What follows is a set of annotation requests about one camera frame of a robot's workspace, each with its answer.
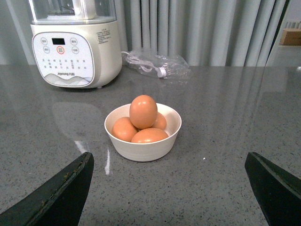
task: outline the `cable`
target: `cable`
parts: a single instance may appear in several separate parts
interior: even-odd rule
[[[164,69],[164,67],[155,67],[151,61],[140,60],[138,57],[133,56],[132,54],[129,54],[128,52],[125,51],[122,51],[121,53],[127,55],[125,60],[129,64],[139,65],[141,69],[147,73],[151,72],[152,69],[155,69],[157,71],[157,75],[159,78],[164,78],[166,76],[166,70]]]

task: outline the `brand logo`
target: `brand logo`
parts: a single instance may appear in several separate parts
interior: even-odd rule
[[[62,72],[58,72],[57,75],[67,75],[67,76],[74,76],[74,73],[62,73]]]

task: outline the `egg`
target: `egg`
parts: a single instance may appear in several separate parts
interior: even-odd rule
[[[157,104],[155,100],[148,95],[136,97],[130,105],[130,120],[138,129],[151,127],[156,121],[157,114]]]
[[[123,141],[131,142],[138,129],[133,126],[129,117],[121,117],[113,125],[111,134]]]
[[[166,128],[166,119],[160,112],[158,112],[156,121],[151,127],[162,130]]]
[[[158,128],[142,129],[132,138],[132,143],[152,143],[168,138],[168,134]]]

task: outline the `red button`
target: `red button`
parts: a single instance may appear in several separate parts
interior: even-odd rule
[[[56,47],[56,50],[59,54],[64,54],[64,52],[65,52],[65,49],[61,46]]]

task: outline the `cardboard box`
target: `cardboard box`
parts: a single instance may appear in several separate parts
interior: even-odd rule
[[[282,32],[280,44],[285,46],[301,46],[301,29],[285,28]]]

